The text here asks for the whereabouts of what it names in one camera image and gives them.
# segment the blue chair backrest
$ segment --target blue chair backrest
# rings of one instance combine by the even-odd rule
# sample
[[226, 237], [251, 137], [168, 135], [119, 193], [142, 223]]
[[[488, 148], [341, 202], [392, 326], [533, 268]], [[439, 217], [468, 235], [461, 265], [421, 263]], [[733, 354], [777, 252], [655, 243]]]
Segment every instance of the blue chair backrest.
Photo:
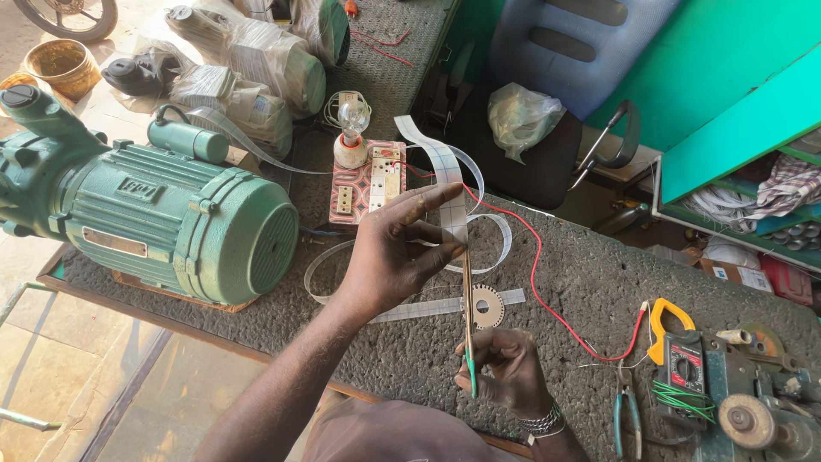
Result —
[[507, 0], [489, 80], [559, 98], [585, 120], [616, 89], [681, 0]]

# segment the pliers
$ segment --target pliers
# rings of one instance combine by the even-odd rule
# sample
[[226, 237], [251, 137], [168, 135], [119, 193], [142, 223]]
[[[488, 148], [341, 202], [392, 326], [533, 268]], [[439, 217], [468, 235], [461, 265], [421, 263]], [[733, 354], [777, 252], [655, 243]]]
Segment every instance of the pliers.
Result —
[[616, 402], [613, 404], [613, 439], [616, 443], [616, 454], [618, 458], [624, 457], [621, 448], [621, 402], [622, 396], [627, 396], [627, 403], [630, 406], [630, 414], [633, 418], [633, 428], [635, 429], [635, 459], [641, 460], [641, 420], [639, 419], [639, 405], [635, 402], [635, 392], [633, 391], [633, 374], [630, 369], [625, 369], [624, 359], [619, 361], [616, 369]]

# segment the checkered cloth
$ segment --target checkered cloth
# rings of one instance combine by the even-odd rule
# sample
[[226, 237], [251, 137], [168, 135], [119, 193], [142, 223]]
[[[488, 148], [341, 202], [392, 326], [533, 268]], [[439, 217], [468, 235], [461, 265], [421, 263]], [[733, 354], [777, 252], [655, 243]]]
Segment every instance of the checkered cloth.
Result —
[[770, 178], [759, 184], [758, 207], [747, 219], [784, 216], [821, 201], [821, 167], [791, 155], [778, 156]]

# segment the green electric motor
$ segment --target green electric motor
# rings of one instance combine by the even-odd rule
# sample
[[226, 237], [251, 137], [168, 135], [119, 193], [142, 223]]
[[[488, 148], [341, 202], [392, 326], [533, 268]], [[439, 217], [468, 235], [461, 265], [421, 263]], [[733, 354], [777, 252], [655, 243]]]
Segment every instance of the green electric motor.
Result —
[[207, 303], [246, 303], [291, 264], [296, 208], [276, 183], [215, 165], [225, 136], [158, 112], [149, 139], [165, 149], [111, 148], [31, 85], [0, 91], [0, 104], [28, 129], [0, 141], [6, 233], [71, 242], [100, 265]]

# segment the hand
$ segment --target hand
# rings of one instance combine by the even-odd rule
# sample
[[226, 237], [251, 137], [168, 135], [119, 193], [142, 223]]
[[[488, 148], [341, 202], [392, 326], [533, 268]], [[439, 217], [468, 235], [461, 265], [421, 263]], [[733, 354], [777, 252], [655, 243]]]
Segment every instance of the hand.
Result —
[[[346, 300], [365, 324], [418, 293], [431, 276], [465, 251], [457, 243], [443, 244], [442, 229], [420, 221], [461, 189], [461, 183], [454, 182], [410, 190], [367, 214], [356, 233], [345, 279], [333, 297]], [[414, 239], [440, 245], [409, 242]]]
[[[473, 350], [478, 397], [505, 406], [518, 418], [548, 416], [553, 397], [544, 382], [539, 352], [530, 332], [495, 327], [480, 330], [473, 335]], [[464, 342], [456, 347], [456, 354], [465, 354]], [[496, 378], [481, 374], [485, 364]], [[462, 361], [454, 380], [462, 390], [472, 392], [466, 361]]]

